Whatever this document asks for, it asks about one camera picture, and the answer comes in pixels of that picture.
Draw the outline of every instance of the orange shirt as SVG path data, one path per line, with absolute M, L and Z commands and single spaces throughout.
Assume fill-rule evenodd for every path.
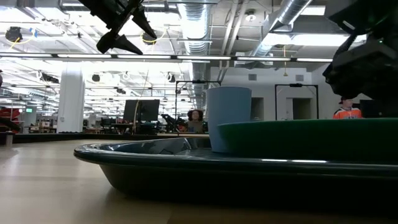
M 333 119 L 356 119 L 362 118 L 361 110 L 358 108 L 351 108 L 350 110 L 345 110 L 340 108 L 333 115 Z

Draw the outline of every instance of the woman with curly hair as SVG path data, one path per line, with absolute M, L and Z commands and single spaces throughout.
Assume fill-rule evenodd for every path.
M 203 111 L 191 110 L 188 112 L 188 132 L 203 134 Z

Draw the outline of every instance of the wall vent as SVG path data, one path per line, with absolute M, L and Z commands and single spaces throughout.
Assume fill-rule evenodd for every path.
M 257 81 L 257 74 L 249 74 L 249 81 Z
M 296 75 L 296 82 L 304 82 L 304 75 Z

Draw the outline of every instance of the light blue cup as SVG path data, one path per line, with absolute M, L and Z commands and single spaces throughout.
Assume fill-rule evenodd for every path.
M 218 125 L 249 122 L 251 90 L 236 86 L 210 88 L 206 92 L 209 135 L 213 152 L 228 153 L 218 132 Z

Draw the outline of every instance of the dark green tray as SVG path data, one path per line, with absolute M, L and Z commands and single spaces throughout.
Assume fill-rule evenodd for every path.
M 271 159 L 398 163 L 398 119 L 265 121 L 223 124 L 231 153 Z

